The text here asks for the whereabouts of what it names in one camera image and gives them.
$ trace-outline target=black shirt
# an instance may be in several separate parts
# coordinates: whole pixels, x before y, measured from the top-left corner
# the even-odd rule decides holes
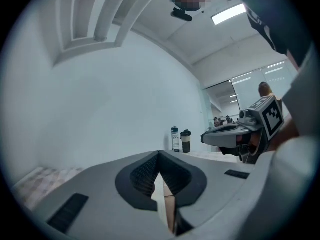
[[[290,51],[301,66],[312,42],[311,36],[289,0],[242,0],[249,22],[280,54]]]

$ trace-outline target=small camera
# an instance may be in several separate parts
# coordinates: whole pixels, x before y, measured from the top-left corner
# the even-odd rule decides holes
[[[190,15],[186,14],[186,11],[183,9],[173,8],[173,12],[171,12],[171,16],[186,22],[192,22],[193,20],[193,18]]]

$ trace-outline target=ceiling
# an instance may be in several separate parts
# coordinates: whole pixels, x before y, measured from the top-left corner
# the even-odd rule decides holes
[[[237,100],[236,97],[230,97],[236,95],[236,93],[232,83],[229,81],[217,84],[207,90],[215,94],[220,104],[230,103]]]
[[[245,13],[219,25],[212,22],[211,16],[240,3],[208,1],[201,10],[188,13],[192,22],[185,22],[171,17],[175,6],[170,0],[42,0],[40,24],[53,65],[119,48],[134,31],[191,69],[203,58],[257,33]],[[112,23],[120,26],[115,40],[108,39]]]

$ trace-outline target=black tumbler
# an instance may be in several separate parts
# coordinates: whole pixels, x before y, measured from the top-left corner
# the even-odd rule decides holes
[[[184,130],[180,133],[180,138],[182,140],[182,150],[183,153],[189,153],[190,152],[190,135],[191,131]]]

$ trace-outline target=water bottle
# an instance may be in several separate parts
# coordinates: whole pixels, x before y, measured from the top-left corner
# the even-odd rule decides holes
[[[183,132],[180,133],[180,137],[182,140],[183,153],[190,152],[190,135],[191,135],[191,131],[189,130],[184,130]]]
[[[180,152],[180,147],[179,147],[179,131],[176,126],[171,128],[171,136],[172,136],[172,150],[174,152]]]

